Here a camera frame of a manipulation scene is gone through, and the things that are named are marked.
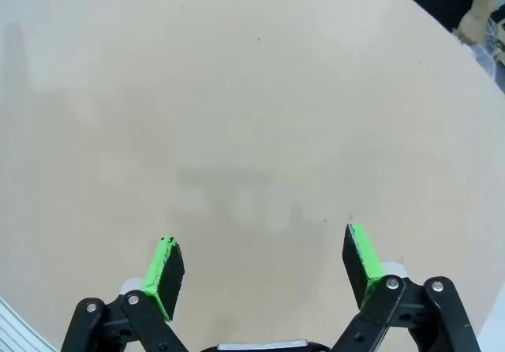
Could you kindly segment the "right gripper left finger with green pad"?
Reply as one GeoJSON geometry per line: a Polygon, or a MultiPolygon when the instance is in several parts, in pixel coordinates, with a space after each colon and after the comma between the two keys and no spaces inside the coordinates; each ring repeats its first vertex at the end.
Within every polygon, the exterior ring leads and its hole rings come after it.
{"type": "Polygon", "coordinates": [[[185,274],[180,245],[161,238],[139,289],[105,303],[99,298],[78,302],[62,344],[63,351],[124,351],[139,342],[145,351],[186,351],[168,325],[185,274]]]}

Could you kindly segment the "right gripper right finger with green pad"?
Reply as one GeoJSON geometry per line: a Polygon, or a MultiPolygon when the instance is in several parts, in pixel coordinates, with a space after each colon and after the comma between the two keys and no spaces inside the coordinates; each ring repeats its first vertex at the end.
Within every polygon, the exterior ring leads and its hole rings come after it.
{"type": "Polygon", "coordinates": [[[357,302],[334,351],[375,351],[390,328],[405,328],[419,351],[479,351],[454,283],[435,276],[418,285],[386,274],[361,225],[348,224],[342,260],[357,302]]]}

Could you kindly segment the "person's left hand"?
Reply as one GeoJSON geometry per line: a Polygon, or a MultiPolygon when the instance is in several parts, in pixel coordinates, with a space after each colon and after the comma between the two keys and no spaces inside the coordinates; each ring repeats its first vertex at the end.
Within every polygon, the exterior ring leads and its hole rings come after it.
{"type": "Polygon", "coordinates": [[[461,43],[469,46],[482,43],[489,17],[489,13],[478,13],[471,9],[463,16],[458,27],[453,29],[452,34],[461,43]]]}

